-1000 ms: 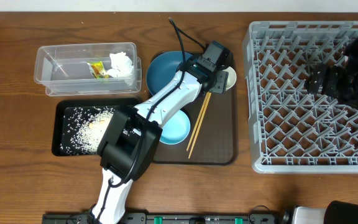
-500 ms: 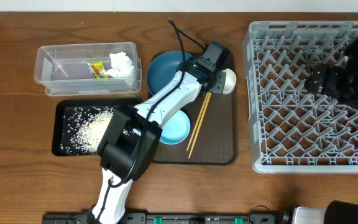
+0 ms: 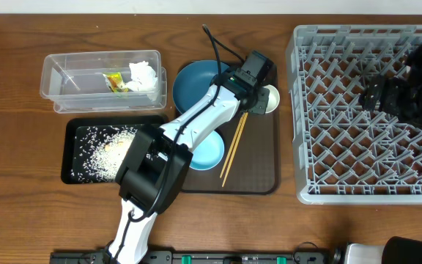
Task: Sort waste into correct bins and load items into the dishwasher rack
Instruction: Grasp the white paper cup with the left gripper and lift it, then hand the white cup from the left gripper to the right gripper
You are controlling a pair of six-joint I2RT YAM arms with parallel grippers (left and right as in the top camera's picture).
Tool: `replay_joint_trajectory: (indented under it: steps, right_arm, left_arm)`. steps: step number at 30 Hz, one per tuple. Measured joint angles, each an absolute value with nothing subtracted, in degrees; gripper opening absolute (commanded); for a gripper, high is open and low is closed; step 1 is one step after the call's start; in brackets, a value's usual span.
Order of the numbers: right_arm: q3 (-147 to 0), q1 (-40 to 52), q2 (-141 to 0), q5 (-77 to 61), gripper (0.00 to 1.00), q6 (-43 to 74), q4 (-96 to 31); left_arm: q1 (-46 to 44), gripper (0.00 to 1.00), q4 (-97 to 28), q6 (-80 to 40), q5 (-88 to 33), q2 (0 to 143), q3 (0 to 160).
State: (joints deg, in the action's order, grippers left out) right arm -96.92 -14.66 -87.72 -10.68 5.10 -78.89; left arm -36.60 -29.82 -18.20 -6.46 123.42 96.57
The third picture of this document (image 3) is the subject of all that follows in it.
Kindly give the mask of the white paper cup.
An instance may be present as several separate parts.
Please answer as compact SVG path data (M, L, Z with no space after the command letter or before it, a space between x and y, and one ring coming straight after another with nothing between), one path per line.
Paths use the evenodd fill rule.
M264 88L269 91L267 108L265 109L265 113L269 114L278 108L280 103L280 94L277 88L271 84L264 86Z

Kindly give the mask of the dark blue plate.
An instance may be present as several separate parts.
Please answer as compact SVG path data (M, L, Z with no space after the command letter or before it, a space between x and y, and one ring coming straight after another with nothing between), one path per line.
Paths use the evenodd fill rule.
M172 88L172 97L177 111L183 114L201 100L217 74L218 65L215 60L191 62L181 69Z

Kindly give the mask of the light blue bowl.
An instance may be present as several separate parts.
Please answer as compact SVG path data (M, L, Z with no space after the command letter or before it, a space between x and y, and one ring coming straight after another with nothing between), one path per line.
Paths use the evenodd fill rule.
M223 158L225 145L221 135L213 131L193 151L190 168L198 171L212 169Z

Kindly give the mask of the white napkin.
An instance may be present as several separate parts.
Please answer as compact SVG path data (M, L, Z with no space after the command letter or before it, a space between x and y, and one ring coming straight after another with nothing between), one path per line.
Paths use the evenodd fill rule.
M158 82L157 73L148 62L130 63L131 80L126 87L133 92L151 92L155 90Z

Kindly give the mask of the yellow orange snack wrapper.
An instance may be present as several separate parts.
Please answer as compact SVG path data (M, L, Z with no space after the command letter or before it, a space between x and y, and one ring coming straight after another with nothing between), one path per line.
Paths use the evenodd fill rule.
M121 73L103 73L107 87L114 93L128 92Z

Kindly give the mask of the leftover rice pile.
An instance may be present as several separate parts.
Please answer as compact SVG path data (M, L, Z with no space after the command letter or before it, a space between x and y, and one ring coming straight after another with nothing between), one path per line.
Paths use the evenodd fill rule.
M137 130L134 125L77 128L71 180L74 183L113 182Z

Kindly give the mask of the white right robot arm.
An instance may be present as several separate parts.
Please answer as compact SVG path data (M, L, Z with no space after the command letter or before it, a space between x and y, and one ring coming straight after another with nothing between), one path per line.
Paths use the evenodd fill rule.
M365 110L379 109L422 128L422 83L411 78L379 77L361 96ZM351 242L332 252L331 263L422 263L422 233L419 237L392 235L379 244Z

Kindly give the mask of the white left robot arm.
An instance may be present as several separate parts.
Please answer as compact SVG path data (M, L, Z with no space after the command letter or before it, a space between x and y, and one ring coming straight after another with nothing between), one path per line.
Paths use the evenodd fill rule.
M193 150L238 110L259 105L266 94L264 73L237 69L218 76L207 93L175 120L156 128L143 125L135 135L116 174L122 216L105 263L139 263L157 215L182 188Z

